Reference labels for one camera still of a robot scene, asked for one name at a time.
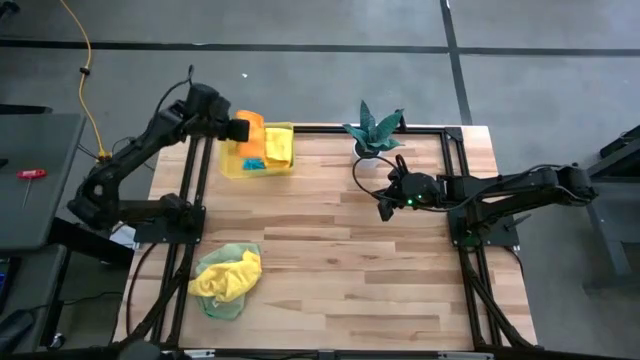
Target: red screwdriver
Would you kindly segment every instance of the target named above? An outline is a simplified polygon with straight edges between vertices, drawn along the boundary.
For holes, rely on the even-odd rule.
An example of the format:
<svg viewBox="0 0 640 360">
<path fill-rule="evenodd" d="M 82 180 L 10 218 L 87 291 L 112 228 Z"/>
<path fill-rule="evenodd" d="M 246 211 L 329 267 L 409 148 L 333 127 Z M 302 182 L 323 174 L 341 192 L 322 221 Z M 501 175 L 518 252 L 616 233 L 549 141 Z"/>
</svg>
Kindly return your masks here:
<svg viewBox="0 0 640 360">
<path fill-rule="evenodd" d="M 29 190 L 31 189 L 31 180 L 39 179 L 47 176 L 47 171 L 44 169 L 34 169 L 34 170 L 22 170 L 18 171 L 16 174 L 18 179 L 28 179 L 29 183 L 27 184 L 27 192 L 24 193 L 24 200 L 22 200 L 22 208 L 27 204 L 27 197 L 29 196 Z"/>
</svg>

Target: yellow basket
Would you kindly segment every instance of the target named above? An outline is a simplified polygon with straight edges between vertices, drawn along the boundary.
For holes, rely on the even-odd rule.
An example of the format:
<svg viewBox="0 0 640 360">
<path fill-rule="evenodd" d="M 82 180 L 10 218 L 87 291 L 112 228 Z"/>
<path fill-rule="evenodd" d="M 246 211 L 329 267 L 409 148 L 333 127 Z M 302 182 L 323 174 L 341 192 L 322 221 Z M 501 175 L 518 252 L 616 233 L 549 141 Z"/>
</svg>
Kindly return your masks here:
<svg viewBox="0 0 640 360">
<path fill-rule="evenodd" d="M 290 129 L 293 131 L 293 123 L 265 123 L 265 128 L 276 129 Z M 295 160 L 294 144 L 291 144 L 291 166 L 288 168 L 276 168 L 276 169 L 258 169 L 258 170 L 245 170 L 243 169 L 244 158 L 236 155 L 237 142 L 227 140 L 221 142 L 219 167 L 220 172 L 230 179 L 244 179 L 258 176 L 276 176 L 276 175 L 289 175 L 293 170 L 293 162 Z"/>
</svg>

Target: green cloth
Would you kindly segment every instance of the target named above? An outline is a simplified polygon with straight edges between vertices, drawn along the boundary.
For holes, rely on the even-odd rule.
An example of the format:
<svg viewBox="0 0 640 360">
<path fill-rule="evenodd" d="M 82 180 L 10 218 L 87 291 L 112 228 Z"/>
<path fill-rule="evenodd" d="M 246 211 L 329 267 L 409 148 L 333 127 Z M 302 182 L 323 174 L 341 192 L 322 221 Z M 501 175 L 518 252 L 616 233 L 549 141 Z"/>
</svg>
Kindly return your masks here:
<svg viewBox="0 0 640 360">
<path fill-rule="evenodd" d="M 242 244 L 226 244 L 220 249 L 204 256 L 198 262 L 196 274 L 200 275 L 209 266 L 225 262 L 236 262 L 242 260 L 242 254 L 246 250 L 254 254 L 260 255 L 260 246 L 251 243 Z M 215 297 L 196 296 L 196 301 L 200 310 L 207 316 L 216 319 L 233 320 L 240 315 L 244 309 L 244 298 L 246 295 L 239 296 L 232 302 L 222 303 L 216 301 Z"/>
</svg>

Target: concrete floor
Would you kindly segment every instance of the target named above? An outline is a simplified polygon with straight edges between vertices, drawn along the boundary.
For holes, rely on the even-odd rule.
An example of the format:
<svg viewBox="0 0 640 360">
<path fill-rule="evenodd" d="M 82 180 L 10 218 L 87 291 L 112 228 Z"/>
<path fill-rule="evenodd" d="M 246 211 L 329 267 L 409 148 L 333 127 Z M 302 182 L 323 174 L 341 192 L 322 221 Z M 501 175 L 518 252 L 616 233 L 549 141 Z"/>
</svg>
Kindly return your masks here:
<svg viewBox="0 0 640 360">
<path fill-rule="evenodd" d="M 69 0 L 94 41 L 220 44 L 446 46 L 438 0 Z M 0 22 L 4 38 L 81 40 L 53 0 L 20 1 Z M 640 3 L 629 0 L 450 0 L 459 46 L 639 49 Z M 82 50 L 0 50 L 0 103 L 81 112 L 76 99 Z M 94 51 L 86 99 L 104 141 L 144 129 L 164 89 L 196 66 L 237 107 L 269 121 L 356 121 L 359 100 L 374 111 L 406 108 L 412 124 L 461 124 L 447 54 Z M 640 58 L 461 56 L 473 124 L 490 127 L 500 170 L 537 163 L 588 165 L 621 132 L 638 125 Z M 175 97 L 184 95 L 177 92 Z M 82 143 L 96 151 L 90 128 Z M 78 153 L 64 199 L 93 160 Z M 122 196 L 146 198 L 141 168 Z M 533 211 L 519 227 L 525 282 L 541 345 L 637 358 L 640 302 L 629 294 L 587 296 L 582 283 L 606 275 L 583 209 Z M 62 207 L 60 215 L 71 217 Z M 74 257 L 72 298 L 122 289 L 126 274 Z M 119 299 L 65 310 L 67 347 L 108 341 Z"/>
</svg>

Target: wooden tabletop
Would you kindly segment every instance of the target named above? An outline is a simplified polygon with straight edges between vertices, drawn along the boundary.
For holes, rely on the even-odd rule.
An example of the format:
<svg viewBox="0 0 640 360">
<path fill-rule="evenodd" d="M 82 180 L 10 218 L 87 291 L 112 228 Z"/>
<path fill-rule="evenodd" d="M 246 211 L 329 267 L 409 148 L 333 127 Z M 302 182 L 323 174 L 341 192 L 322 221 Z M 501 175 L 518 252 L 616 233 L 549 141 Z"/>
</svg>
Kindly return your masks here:
<svg viewBox="0 0 640 360">
<path fill-rule="evenodd" d="M 488 128 L 463 127 L 463 134 L 471 174 L 495 176 Z M 444 173 L 436 136 L 396 138 L 405 146 L 385 157 L 400 153 L 412 171 Z M 290 176 L 244 180 L 227 179 L 218 171 L 216 147 L 203 201 L 207 207 L 204 236 L 194 267 L 198 259 L 224 244 L 254 242 L 262 249 L 263 276 L 234 321 L 208 318 L 188 295 L 180 346 L 473 348 L 460 263 L 450 245 L 445 215 L 397 210 L 391 221 L 382 222 L 375 200 L 351 178 L 352 145 L 353 140 L 342 134 L 296 134 L 295 168 Z M 188 144 L 178 144 L 160 152 L 151 199 L 178 193 L 187 148 Z M 451 149 L 457 158 L 455 148 Z M 365 187 L 375 190 L 388 185 L 389 170 L 381 162 L 375 170 L 357 173 Z M 158 245 L 142 265 L 132 297 L 133 327 L 157 298 L 167 249 Z M 144 247 L 136 252 L 131 273 L 143 251 Z M 501 248 L 488 248 L 487 260 L 497 303 L 522 335 L 535 343 L 518 263 Z M 479 311 L 483 334 L 489 339 L 486 311 L 482 306 Z M 167 309 L 163 339 L 172 314 L 173 302 Z M 124 335 L 123 303 L 115 339 Z"/>
</svg>

